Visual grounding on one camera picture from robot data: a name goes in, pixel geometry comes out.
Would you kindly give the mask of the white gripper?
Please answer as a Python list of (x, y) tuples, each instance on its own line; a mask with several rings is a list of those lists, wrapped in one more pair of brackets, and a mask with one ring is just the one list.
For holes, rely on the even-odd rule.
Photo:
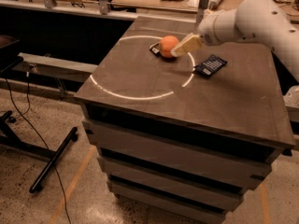
[(212, 11), (206, 9), (204, 18), (197, 27), (199, 35), (188, 34), (171, 49), (173, 57), (179, 57), (198, 50), (202, 42), (208, 46), (216, 46), (229, 42), (233, 34), (233, 17), (230, 11)]

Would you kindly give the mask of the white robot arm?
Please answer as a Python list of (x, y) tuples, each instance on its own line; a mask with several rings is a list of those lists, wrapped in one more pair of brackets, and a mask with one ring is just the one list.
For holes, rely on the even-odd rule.
[(236, 9), (205, 11), (196, 33), (171, 49), (174, 57), (195, 51), (202, 44), (257, 43), (269, 48), (299, 80), (299, 31), (273, 0), (244, 0)]

